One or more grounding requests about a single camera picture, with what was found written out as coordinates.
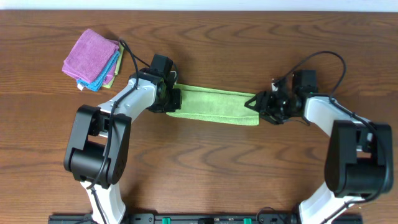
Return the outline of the green microfiber cloth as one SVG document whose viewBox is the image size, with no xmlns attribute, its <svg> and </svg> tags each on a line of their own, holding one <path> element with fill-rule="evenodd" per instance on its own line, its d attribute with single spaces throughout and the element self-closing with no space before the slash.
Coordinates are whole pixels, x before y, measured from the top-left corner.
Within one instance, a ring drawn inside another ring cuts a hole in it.
<svg viewBox="0 0 398 224">
<path fill-rule="evenodd" d="M 252 93 L 183 84 L 175 87 L 181 89 L 182 104 L 179 110 L 167 113 L 171 117 L 241 126 L 259 124 L 259 113 L 244 106 Z"/>
</svg>

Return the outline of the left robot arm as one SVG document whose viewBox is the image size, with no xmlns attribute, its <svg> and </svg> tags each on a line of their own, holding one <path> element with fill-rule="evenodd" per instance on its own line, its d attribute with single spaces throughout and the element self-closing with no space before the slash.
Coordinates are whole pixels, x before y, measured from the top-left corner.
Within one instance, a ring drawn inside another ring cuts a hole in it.
<svg viewBox="0 0 398 224">
<path fill-rule="evenodd" d="M 89 196 L 91 222 L 122 223 L 126 219 L 119 181 L 127 163 L 132 122 L 144 110 L 179 110 L 182 97 L 174 87 L 177 77 L 174 62 L 156 54 L 150 66 L 136 70 L 112 99 L 78 108 L 63 165 Z"/>
</svg>

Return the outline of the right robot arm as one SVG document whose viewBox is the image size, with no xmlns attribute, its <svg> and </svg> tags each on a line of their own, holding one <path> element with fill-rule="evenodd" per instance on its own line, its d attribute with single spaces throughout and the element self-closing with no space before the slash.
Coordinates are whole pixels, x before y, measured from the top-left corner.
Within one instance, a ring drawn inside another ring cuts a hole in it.
<svg viewBox="0 0 398 224">
<path fill-rule="evenodd" d="M 282 223 L 353 222 L 340 215 L 391 190 L 391 127 L 362 118 L 331 95 L 319 93 L 315 70 L 294 71 L 291 89 L 287 88 L 287 78 L 274 80 L 271 90 L 256 94 L 244 105 L 273 125 L 301 117 L 330 138 L 324 183 L 299 203 L 296 212 L 279 215 Z"/>
</svg>

